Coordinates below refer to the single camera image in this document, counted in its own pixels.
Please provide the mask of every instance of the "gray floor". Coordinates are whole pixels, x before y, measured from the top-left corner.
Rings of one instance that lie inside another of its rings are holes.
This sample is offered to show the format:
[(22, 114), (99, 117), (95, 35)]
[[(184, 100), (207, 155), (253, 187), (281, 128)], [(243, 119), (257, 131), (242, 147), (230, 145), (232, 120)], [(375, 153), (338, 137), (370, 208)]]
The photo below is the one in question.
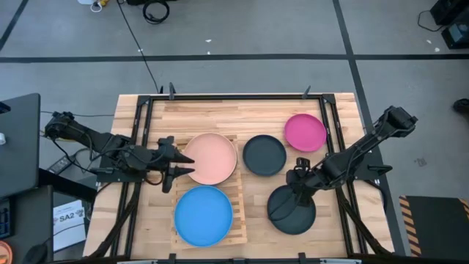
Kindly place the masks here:
[[(21, 0), (0, 0), (0, 34)], [(435, 0), (341, 0), (355, 54), (457, 54), (439, 33), (416, 25), (416, 16)], [(146, 55), (345, 54), (332, 0), (178, 0), (169, 19), (153, 26), (138, 7), (123, 6)], [(422, 23), (436, 26), (426, 14)], [(29, 0), (2, 57), (139, 56), (115, 1), (100, 13), (76, 1)], [(391, 194), (469, 198), (469, 123), (451, 110), (468, 96), (469, 61), (358, 61), (372, 118), (393, 104), (419, 118), (406, 139), (385, 142), (381, 151)], [(236, 60), (150, 62), (158, 84), (178, 92), (355, 92), (347, 60)], [(0, 100), (39, 92), (42, 110), (112, 114), (119, 94), (155, 91), (143, 62), (0, 64)], [(49, 119), (41, 115), (41, 126)], [(111, 117), (78, 118), (109, 131)], [(80, 146), (63, 143), (75, 151)], [(40, 165), (62, 153), (40, 142)], [(86, 156), (80, 157), (85, 163)], [(419, 166), (417, 159), (424, 159)], [(78, 169), (64, 173), (79, 180)], [(394, 199), (396, 211), (400, 211)], [(398, 215), (404, 234), (402, 217)], [(80, 248), (61, 253), (75, 256)]]

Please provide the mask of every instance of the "wooden table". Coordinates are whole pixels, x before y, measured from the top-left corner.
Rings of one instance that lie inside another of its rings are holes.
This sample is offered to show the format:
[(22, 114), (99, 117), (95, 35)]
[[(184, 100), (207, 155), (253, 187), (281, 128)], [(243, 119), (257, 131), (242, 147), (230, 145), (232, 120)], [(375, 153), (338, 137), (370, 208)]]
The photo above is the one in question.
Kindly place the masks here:
[[(352, 93), (337, 93), (336, 104), (344, 134), (345, 144), (353, 144), (363, 136), (357, 103)], [(112, 133), (131, 135), (138, 95), (121, 95), (117, 103)], [(141, 142), (146, 110), (142, 111), (137, 142)], [(248, 242), (210, 248), (173, 249), (171, 247), (171, 219), (173, 194), (164, 194), (160, 186), (143, 184), (133, 240), (132, 259), (167, 259), (169, 253), (177, 258), (290, 258), (305, 252), (307, 257), (346, 257), (341, 231), (336, 195), (334, 191), (318, 191), (314, 195), (317, 218), (313, 227), (301, 235), (286, 235), (278, 231), (267, 219), (267, 198), (272, 191), (285, 184), (285, 172), (292, 169), (298, 156), (311, 159), (316, 164), (324, 158), (327, 147), (313, 153), (302, 153), (290, 147), (283, 137), (284, 123), (293, 114), (308, 113), (321, 120), (319, 103), (312, 100), (204, 100), (158, 101), (152, 110), (148, 148), (156, 148), (160, 137), (169, 135), (176, 139), (190, 139), (200, 133), (216, 132), (237, 135), (238, 163), (243, 180), (245, 224)], [(329, 122), (332, 120), (328, 107)], [(339, 151), (336, 132), (332, 127), (335, 151)], [(244, 144), (258, 134), (270, 134), (285, 145), (287, 163), (272, 177), (259, 177), (250, 173), (242, 162)], [(160, 177), (150, 173), (151, 180)], [(84, 255), (96, 250), (108, 234), (116, 219), (121, 183), (113, 183), (96, 199), (89, 226)], [(355, 191), (361, 218), (381, 244), (393, 251), (391, 235), (378, 190), (367, 184), (355, 182)], [(358, 241), (355, 228), (350, 223), (355, 252)], [(124, 252), (127, 227), (121, 233), (119, 253)]]

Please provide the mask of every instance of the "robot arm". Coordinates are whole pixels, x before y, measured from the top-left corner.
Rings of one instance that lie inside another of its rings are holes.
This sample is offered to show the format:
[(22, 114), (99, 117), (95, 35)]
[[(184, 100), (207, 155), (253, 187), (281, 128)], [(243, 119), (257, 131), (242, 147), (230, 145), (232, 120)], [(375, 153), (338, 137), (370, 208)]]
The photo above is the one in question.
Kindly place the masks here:
[(159, 171), (163, 175), (163, 192), (171, 189), (173, 179), (192, 172), (193, 169), (171, 167), (171, 162), (193, 163), (194, 161), (179, 152), (172, 144), (174, 137), (158, 140), (157, 150), (148, 150), (135, 145), (131, 139), (122, 135), (99, 133), (75, 121), (70, 112), (54, 112), (52, 120), (45, 127), (45, 135), (53, 141), (62, 139), (74, 140), (90, 150), (111, 160), (111, 168), (92, 169), (94, 173), (111, 174), (114, 170), (138, 177), (141, 172)]
[(402, 107), (390, 106), (375, 123), (374, 130), (346, 150), (329, 155), (312, 168), (309, 160), (298, 158), (297, 166), (287, 173), (287, 183), (309, 196), (319, 190), (338, 188), (352, 177), (370, 150), (390, 137), (406, 137), (416, 128), (416, 122), (417, 118)]

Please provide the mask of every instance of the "black metal frame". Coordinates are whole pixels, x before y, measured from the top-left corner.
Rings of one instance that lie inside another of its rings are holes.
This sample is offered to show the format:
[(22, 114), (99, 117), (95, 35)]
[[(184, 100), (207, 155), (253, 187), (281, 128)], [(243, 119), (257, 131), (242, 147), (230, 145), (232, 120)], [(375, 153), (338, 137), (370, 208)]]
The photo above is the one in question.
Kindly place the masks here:
[(39, 181), (37, 186), (53, 186), (53, 190), (66, 194), (77, 199), (93, 203), (95, 202), (96, 189), (90, 188), (84, 184), (76, 183), (64, 177), (60, 177), (48, 170), (39, 168)]
[[(133, 121), (133, 130), (132, 130), (132, 136), (131, 139), (135, 142), (137, 138), (137, 133), (139, 131), (139, 123), (140, 123), (140, 118), (141, 118), (141, 111), (143, 109), (143, 105), (147, 104), (147, 115), (145, 119), (145, 124), (144, 124), (144, 132), (143, 132), (143, 138), (142, 138), (142, 146), (147, 146), (148, 139), (149, 139), (149, 128), (150, 128), (150, 123), (151, 123), (151, 117), (152, 117), (152, 109), (153, 109), (153, 103), (158, 100), (318, 100), (319, 105), (320, 105), (320, 111), (321, 111), (321, 116), (322, 116), (322, 122), (326, 128), (327, 131), (327, 137), (326, 137), (326, 142), (328, 146), (328, 155), (329, 153), (334, 152), (333, 148), (333, 142), (332, 142), (332, 136), (330, 132), (330, 124), (328, 120), (328, 115), (327, 115), (327, 109), (326, 109), (326, 103), (330, 104), (330, 108), (332, 110), (332, 115), (333, 115), (333, 122), (334, 122), (334, 128), (336, 129), (337, 132), (337, 138), (339, 141), (339, 147), (340, 150), (345, 149), (345, 144), (344, 144), (344, 138), (339, 122), (339, 113), (337, 112), (337, 106), (336, 106), (336, 100), (334, 94), (208, 94), (208, 95), (177, 95), (174, 96), (174, 93), (172, 92), (170, 95), (140, 95), (138, 100), (137, 100), (137, 107), (136, 107), (136, 115)], [(358, 212), (358, 206), (356, 204), (356, 195), (355, 195), (355, 189), (353, 188), (353, 185), (351, 182), (347, 183), (348, 191), (349, 191), (349, 197), (350, 200), (352, 201), (352, 207), (354, 211), (359, 215)], [(135, 183), (134, 191), (140, 194), (141, 190), (141, 183)], [(122, 184), (122, 191), (121, 191), (121, 197), (119, 200), (119, 210), (117, 213), (117, 219), (122, 215), (123, 208), (125, 207), (125, 202), (127, 199), (127, 194), (128, 194), (128, 183), (123, 183)], [(348, 224), (347, 220), (347, 215), (344, 211), (344, 209), (338, 204), (339, 206), (339, 213), (340, 213), (340, 218), (341, 218), (341, 227), (342, 227), (342, 232), (344, 235), (344, 243), (345, 243), (345, 249), (347, 252), (347, 256), (350, 256), (354, 254), (353, 251), (353, 245), (352, 245), (352, 238), (350, 235), (350, 226)], [(132, 252), (132, 245), (133, 245), (133, 234), (134, 234), (134, 229), (135, 229), (135, 224), (136, 224), (136, 215), (137, 215), (137, 209), (135, 209), (132, 214), (130, 215), (130, 221), (129, 221), (129, 226), (128, 226), (128, 233), (126, 237), (126, 243), (125, 243), (125, 256), (129, 257), (131, 256)], [(360, 234), (360, 232), (357, 230), (357, 233), (359, 234), (359, 244), (361, 248), (361, 253), (366, 253), (366, 243), (364, 242), (363, 236)], [(120, 235), (117, 236), (117, 239), (113, 242), (112, 247), (111, 247), (111, 256), (116, 256), (117, 255), (117, 249), (119, 247), (119, 239)], [(167, 260), (158, 260), (158, 262), (162, 263), (174, 263), (174, 258), (175, 256), (173, 254), (170, 254), (169, 259)], [(320, 259), (318, 258), (306, 258), (304, 253), (299, 253), (299, 259), (300, 262), (303, 263), (305, 261), (308, 262), (314, 262), (318, 263)], [(281, 258), (281, 259), (255, 259), (257, 262), (266, 262), (266, 263), (298, 263), (298, 258), (295, 259), (287, 259), (287, 258)], [(236, 259), (231, 259), (231, 260), (178, 260), (178, 262), (190, 262), (190, 263), (197, 263), (197, 262), (203, 262), (206, 263), (207, 261), (209, 262), (224, 262), (226, 261), (227, 263), (233, 263), (236, 262)]]

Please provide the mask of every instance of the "desk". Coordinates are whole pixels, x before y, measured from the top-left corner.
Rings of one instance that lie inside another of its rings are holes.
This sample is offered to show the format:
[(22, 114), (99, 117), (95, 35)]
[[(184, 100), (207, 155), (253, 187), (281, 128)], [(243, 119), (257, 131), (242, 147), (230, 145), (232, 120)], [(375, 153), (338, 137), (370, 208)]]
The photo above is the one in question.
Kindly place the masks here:
[[(42, 186), (10, 197), (15, 234), (4, 241), (12, 247), (13, 263), (22, 263), (30, 248), (52, 236), (52, 193), (52, 186)], [(53, 259), (52, 243), (51, 239), (46, 242), (46, 262)]]
[[(112, 133), (131, 135), (137, 97), (138, 95), (119, 97)], [(349, 146), (363, 136), (357, 103), (352, 93), (338, 93), (335, 97), (344, 141)], [(137, 142), (141, 142), (145, 113), (143, 110)], [(206, 132), (237, 135), (248, 242), (203, 249), (173, 249), (171, 199), (174, 198), (174, 190), (171, 190), (170, 194), (163, 194), (159, 186), (144, 183), (139, 200), (132, 258), (167, 259), (169, 253), (176, 253), (178, 259), (294, 258), (298, 257), (298, 252), (305, 252), (307, 257), (346, 257), (334, 191), (318, 191), (314, 195), (317, 218), (313, 227), (301, 235), (286, 235), (278, 231), (267, 219), (267, 198), (275, 188), (285, 184), (285, 172), (293, 168), (295, 159), (303, 156), (311, 159), (311, 164), (315, 164), (324, 158), (327, 152), (327, 147), (324, 146), (313, 153), (301, 153), (287, 144), (283, 137), (284, 123), (297, 113), (321, 117), (319, 103), (310, 100), (157, 101), (152, 109), (148, 148), (156, 148), (158, 138), (169, 135), (174, 136), (176, 140), (190, 139)], [(331, 122), (330, 107), (327, 109), (327, 115)], [(244, 144), (251, 137), (262, 133), (281, 140), (287, 149), (285, 167), (269, 178), (251, 174), (242, 160)], [(334, 150), (339, 151), (336, 132), (333, 129), (331, 134)], [(152, 181), (159, 178), (158, 173), (152, 172), (149, 176)], [(354, 184), (363, 222), (387, 250), (393, 251), (379, 191), (360, 181)], [(96, 250), (111, 229), (111, 223), (115, 222), (121, 186), (121, 183), (113, 183), (96, 198), (84, 255)], [(354, 250), (358, 252), (355, 228), (350, 226)], [(127, 227), (124, 226), (119, 244), (120, 254), (124, 252), (126, 232)]]

